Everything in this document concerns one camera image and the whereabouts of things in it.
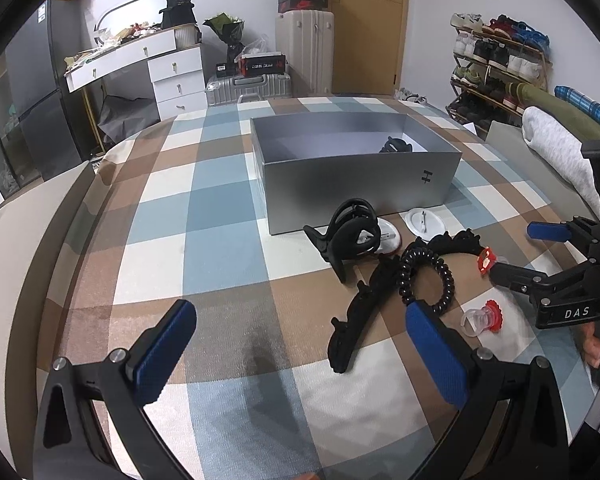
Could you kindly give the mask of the person's right hand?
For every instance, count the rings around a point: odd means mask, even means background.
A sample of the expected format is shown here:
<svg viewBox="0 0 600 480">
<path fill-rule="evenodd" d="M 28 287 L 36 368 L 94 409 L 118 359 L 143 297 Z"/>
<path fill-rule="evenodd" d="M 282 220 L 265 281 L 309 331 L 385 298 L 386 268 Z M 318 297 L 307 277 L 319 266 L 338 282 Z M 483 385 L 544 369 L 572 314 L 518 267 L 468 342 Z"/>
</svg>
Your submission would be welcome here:
<svg viewBox="0 0 600 480">
<path fill-rule="evenodd" d="M 596 386 L 600 384 L 600 337 L 595 335 L 596 324 L 584 323 L 577 327 L 582 358 L 590 368 L 592 381 Z"/>
</svg>

